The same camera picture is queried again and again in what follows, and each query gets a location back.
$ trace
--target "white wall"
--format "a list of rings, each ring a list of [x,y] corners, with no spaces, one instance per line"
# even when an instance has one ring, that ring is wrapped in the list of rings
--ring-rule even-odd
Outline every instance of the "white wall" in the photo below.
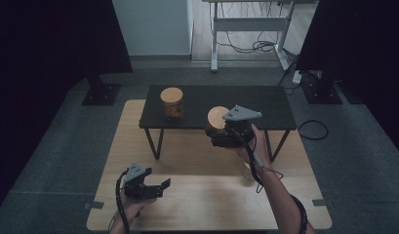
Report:
[[[113,0],[129,56],[190,55],[192,0]]]

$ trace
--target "black metal leg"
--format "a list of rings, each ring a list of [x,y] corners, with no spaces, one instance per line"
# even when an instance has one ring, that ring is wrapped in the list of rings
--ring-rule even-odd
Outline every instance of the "black metal leg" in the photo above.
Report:
[[[268,158],[269,158],[269,161],[272,163],[275,160],[275,158],[278,156],[279,150],[281,150],[282,145],[284,144],[285,140],[287,139],[288,135],[290,134],[290,131],[286,130],[285,133],[282,135],[281,140],[279,141],[274,154],[272,154],[271,144],[269,142],[268,131],[265,130],[264,132],[265,132],[266,148],[268,150]]]
[[[163,133],[164,129],[160,129],[159,143],[157,145],[157,150],[154,147],[153,139],[151,138],[150,131],[148,129],[144,129],[147,135],[148,143],[150,144],[151,151],[153,152],[154,158],[159,160],[160,158],[160,150],[162,150],[162,142],[163,142]]]

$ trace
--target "cork lid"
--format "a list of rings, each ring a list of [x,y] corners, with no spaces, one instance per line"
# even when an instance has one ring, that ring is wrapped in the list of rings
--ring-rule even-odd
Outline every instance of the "cork lid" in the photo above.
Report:
[[[183,92],[179,88],[168,88],[160,94],[160,98],[165,101],[166,103],[172,104],[172,103],[178,103],[181,101],[181,98],[183,97]]]
[[[229,112],[229,110],[223,106],[216,106],[212,108],[208,113],[209,124],[217,130],[222,130],[225,124],[222,116]]]

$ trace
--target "gray carpet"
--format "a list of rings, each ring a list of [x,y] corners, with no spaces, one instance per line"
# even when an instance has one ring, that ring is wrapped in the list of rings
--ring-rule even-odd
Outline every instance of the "gray carpet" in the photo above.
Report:
[[[124,103],[145,98],[149,85],[276,85],[282,74],[189,67],[104,75],[123,85],[113,106],[81,106],[89,85],[77,84],[2,205],[0,233],[92,233],[86,204],[93,202]],[[291,79],[282,84],[291,87]],[[302,140],[333,221],[319,233],[399,233],[399,152],[367,107],[344,97],[342,105],[312,105],[301,89],[288,93],[298,125],[315,119],[330,131],[322,140]],[[309,124],[300,132],[319,137],[324,129]]]

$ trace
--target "black table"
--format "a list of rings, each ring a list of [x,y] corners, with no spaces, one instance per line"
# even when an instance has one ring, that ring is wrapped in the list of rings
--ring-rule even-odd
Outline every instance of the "black table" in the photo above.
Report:
[[[183,91],[183,118],[179,121],[168,121],[164,116],[160,94],[170,87],[177,87]],[[269,160],[273,162],[289,132],[297,128],[285,91],[279,86],[152,85],[147,94],[139,127],[145,130],[153,155],[158,160],[165,129],[205,130],[208,125],[208,112],[213,107],[224,106],[231,109],[235,104],[262,113],[262,117],[252,120],[252,123],[265,132]],[[149,129],[160,129],[157,150]],[[274,153],[267,131],[285,131]]]

